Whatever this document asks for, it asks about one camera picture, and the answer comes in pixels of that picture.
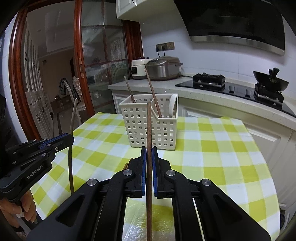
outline stainless steel range hood trim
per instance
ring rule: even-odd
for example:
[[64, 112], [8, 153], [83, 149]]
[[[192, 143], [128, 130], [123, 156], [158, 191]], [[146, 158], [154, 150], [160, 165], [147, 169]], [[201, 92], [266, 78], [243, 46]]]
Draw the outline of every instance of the stainless steel range hood trim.
[[232, 36], [219, 36], [219, 35], [207, 35], [207, 36], [191, 36], [191, 41], [193, 42], [215, 42], [215, 43], [227, 43], [227, 44], [238, 44], [250, 46], [258, 49], [263, 49], [280, 56], [285, 55], [285, 50], [282, 50], [278, 47], [259, 42], [256, 40], [245, 39], [240, 37], [232, 37]]

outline stove knob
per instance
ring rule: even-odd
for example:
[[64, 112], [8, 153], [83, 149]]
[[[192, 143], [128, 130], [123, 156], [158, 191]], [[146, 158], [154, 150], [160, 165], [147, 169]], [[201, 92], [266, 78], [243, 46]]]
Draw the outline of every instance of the stove knob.
[[246, 90], [246, 97], [248, 97], [248, 98], [251, 97], [251, 91], [250, 90]]
[[229, 93], [234, 93], [234, 90], [235, 90], [235, 86], [230, 85], [229, 86]]

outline utensil holder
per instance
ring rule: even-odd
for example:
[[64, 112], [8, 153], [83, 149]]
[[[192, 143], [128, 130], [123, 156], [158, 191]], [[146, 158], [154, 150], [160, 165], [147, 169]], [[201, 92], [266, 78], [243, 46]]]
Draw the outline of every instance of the utensil holder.
[[119, 107], [122, 112], [126, 132], [131, 147], [147, 146], [147, 103], [152, 106], [152, 146], [163, 150], [175, 150], [178, 120], [178, 95], [173, 108], [173, 117], [169, 118], [170, 99], [173, 94], [156, 94], [163, 118], [159, 118], [152, 94], [134, 95], [123, 100]]

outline ceiling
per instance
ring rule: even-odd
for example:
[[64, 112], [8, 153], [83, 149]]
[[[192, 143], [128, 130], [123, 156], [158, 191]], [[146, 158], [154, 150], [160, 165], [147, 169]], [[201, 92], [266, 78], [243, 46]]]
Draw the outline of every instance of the ceiling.
[[75, 1], [66, 1], [28, 13], [27, 24], [39, 57], [74, 47], [74, 5]]

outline rice cooker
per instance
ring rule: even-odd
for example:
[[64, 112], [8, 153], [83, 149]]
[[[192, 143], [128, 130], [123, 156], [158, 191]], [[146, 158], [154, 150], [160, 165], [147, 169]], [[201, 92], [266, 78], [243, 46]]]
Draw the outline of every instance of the rice cooker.
[[145, 66], [152, 59], [136, 59], [131, 62], [131, 75], [135, 80], [147, 79]]

